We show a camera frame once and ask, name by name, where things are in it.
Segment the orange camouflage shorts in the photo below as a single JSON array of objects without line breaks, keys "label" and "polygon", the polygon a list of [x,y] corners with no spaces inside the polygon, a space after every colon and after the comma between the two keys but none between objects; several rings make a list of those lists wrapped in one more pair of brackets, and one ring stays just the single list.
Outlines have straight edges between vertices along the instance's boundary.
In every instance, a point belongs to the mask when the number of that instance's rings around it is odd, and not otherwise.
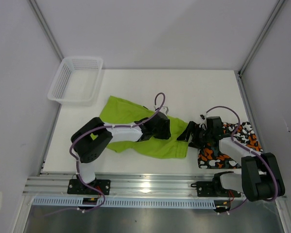
[{"label": "orange camouflage shorts", "polygon": [[[242,122],[234,137],[243,145],[263,152],[250,122]],[[199,151],[198,167],[201,169],[236,169],[241,166],[230,156],[222,153],[218,146],[211,146],[208,143]]]}]

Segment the green shorts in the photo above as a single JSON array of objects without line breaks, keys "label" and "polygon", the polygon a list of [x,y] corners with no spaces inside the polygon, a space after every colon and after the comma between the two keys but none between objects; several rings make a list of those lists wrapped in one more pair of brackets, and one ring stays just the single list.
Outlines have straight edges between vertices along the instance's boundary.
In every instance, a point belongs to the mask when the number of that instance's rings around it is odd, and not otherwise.
[{"label": "green shorts", "polygon": [[[153,113],[142,105],[110,96],[99,117],[103,122],[120,125],[150,117]],[[184,159],[188,152],[188,142],[178,141],[177,138],[188,123],[171,116],[168,116],[168,119],[171,122],[171,137],[168,140],[151,137],[143,142],[113,142],[109,143],[107,148],[116,153],[133,149],[137,153],[157,159]]]}]

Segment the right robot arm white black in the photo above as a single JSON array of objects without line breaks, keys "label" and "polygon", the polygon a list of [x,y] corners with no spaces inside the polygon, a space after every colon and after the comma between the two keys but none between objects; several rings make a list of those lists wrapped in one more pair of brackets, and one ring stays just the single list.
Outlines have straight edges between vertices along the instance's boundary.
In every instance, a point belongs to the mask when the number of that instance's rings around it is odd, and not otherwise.
[{"label": "right robot arm white black", "polygon": [[224,129],[219,116],[207,117],[204,124],[193,121],[178,136],[189,147],[199,149],[204,155],[213,155],[217,149],[240,165],[240,173],[233,171],[214,174],[212,192],[222,197],[227,192],[239,192],[249,201],[271,201],[285,194],[285,185],[277,159],[273,153],[262,153],[242,144],[235,132]]}]

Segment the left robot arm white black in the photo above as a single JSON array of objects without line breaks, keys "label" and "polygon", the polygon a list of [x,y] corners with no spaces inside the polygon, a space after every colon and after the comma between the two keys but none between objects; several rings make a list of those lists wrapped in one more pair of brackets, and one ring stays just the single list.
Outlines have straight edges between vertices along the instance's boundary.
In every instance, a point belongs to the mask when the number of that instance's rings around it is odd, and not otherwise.
[{"label": "left robot arm white black", "polygon": [[129,124],[114,125],[102,121],[99,117],[91,119],[71,137],[73,156],[77,161],[77,173],[80,179],[78,188],[84,194],[95,189],[96,175],[94,161],[99,158],[110,143],[144,142],[152,137],[167,140],[171,137],[171,121],[161,111],[151,117]]}]

